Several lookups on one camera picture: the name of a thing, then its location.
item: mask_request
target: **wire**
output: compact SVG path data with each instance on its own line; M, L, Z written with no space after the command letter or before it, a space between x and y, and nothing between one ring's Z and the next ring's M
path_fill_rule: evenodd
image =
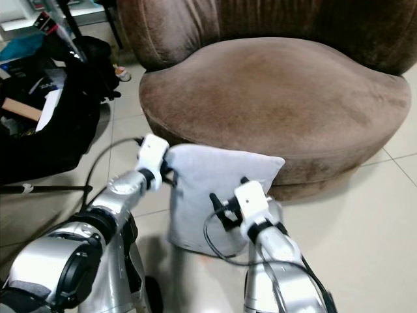
M83 193L83 199L82 199L82 203L81 203L81 209L80 212L83 212L86 210L87 208L87 197L89 195L88 192L88 186L90 185L90 180L91 180L91 176L93 176L93 172L94 169L96 168L96 165L98 164L98 162L100 161L100 159L112 148L125 143L125 142L131 142L131 141L135 141L137 142L138 145L141 145L143 142L143 138L138 138L138 137L131 137L131 138L125 138L125 139L121 139L118 140L114 143L112 143L111 145L107 146L94 160L93 165L90 167L90 171L89 174L87 176L87 179L85 180L85 184L84 184L84 193Z
M323 300L324 300L324 304L326 306L327 312L328 313L336 313L337 312L336 306L333 302L332 296L327 292L326 288L323 286L322 282L317 278L317 276L315 276L315 274L313 273L311 268L308 266L308 264L307 264L307 262L305 261L304 258L302 258L302 261L303 261L305 267L300 265L300 264L297 264L295 262L282 261L282 260L264 260L264 261L251 261L251 262L243 263L243 262L238 262L238 261L235 261L235 260L230 260L227 256L222 254L216 248L216 246L213 244L213 242L211 241L211 239L209 237L208 229L209 229L210 221L217 214L224 213L226 211L228 211L228 208L226 208L226 207L224 207L222 209L215 210L214 212L212 212L206 218L206 220L204 221L204 226L203 226L204 238L205 238L208 246L211 248L211 250L213 250L213 252L217 255L217 257L219 257L220 259L222 259L223 261L225 261L225 262L227 262L231 265L240 266L240 267L252 267L252 266L256 266L256 265L270 265L271 263L277 263L277 264L281 264L281 265L290 265L292 267L300 269L301 271L306 273L314 281L314 283L316 283L318 289L320 290L320 292L323 296Z

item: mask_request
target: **brown armchair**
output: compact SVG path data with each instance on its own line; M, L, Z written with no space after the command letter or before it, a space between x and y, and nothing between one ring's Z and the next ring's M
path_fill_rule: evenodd
M281 200L345 181L409 111L417 0L123 0L119 12L153 132L285 158Z

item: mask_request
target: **cushion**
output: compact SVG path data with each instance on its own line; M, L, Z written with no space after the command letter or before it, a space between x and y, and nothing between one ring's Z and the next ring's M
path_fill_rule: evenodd
M410 106L404 78L293 38L211 44L147 72L139 96L152 130L171 144L283 157L274 186L319 190L383 147Z

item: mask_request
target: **tile floor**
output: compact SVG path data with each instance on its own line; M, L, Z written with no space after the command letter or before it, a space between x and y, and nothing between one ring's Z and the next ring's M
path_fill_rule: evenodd
M122 97L103 105L91 150L68 173L35 183L81 184L95 156L120 138L150 131L138 104L144 73L128 65L133 79ZM417 286L417 66L405 74L414 94L407 120L385 148L347 185L312 199L285 203L285 223L316 274L332 291L341 313L414 312ZM93 186L132 168L136 147L114 148L99 164ZM78 208L81 194L3 196L0 199L0 277L22 245L45 225ZM165 235L169 189L148 194L134 209L145 268L162 287L166 312L242 312L244 270L222 261L180 252Z

